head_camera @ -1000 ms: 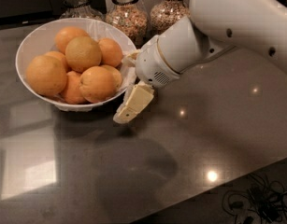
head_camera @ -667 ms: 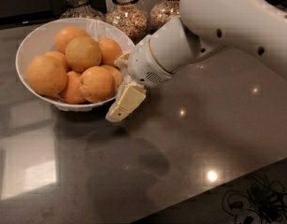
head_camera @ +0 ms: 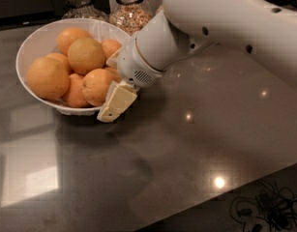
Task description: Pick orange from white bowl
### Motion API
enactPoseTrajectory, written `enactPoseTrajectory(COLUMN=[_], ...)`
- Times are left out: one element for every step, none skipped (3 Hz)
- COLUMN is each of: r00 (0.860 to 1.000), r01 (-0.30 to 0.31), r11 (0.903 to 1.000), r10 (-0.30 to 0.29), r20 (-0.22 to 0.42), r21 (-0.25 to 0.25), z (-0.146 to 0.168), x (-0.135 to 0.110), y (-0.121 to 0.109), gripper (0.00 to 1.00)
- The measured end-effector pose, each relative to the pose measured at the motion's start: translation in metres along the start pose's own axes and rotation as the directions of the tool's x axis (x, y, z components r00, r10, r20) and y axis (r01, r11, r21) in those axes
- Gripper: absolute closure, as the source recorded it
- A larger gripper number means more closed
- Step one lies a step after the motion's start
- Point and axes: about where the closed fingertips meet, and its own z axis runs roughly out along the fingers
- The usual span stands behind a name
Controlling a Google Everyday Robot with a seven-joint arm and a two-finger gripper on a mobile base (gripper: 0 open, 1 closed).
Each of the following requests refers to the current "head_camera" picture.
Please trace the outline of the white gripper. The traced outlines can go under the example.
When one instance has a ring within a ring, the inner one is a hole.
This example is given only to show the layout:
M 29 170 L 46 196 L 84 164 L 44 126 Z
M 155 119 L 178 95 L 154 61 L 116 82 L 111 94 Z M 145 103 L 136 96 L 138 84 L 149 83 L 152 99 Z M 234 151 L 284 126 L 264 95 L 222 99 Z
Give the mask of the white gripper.
M 121 47 L 106 60 L 106 64 L 116 68 L 125 81 L 112 81 L 105 103 L 101 106 L 97 119 L 111 123 L 118 119 L 136 100 L 137 88 L 147 88 L 163 76 L 161 71 L 153 69 L 141 56 L 136 45 L 137 33 L 134 33 Z

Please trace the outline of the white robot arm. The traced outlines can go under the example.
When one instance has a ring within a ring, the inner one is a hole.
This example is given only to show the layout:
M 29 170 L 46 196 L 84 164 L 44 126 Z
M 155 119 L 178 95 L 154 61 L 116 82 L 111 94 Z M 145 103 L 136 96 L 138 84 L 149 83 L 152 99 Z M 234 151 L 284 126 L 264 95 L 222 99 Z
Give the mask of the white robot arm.
M 163 0 L 163 9 L 121 47 L 122 77 L 98 119 L 110 123 L 172 64 L 212 44 L 233 47 L 297 89 L 297 13 L 264 0 Z

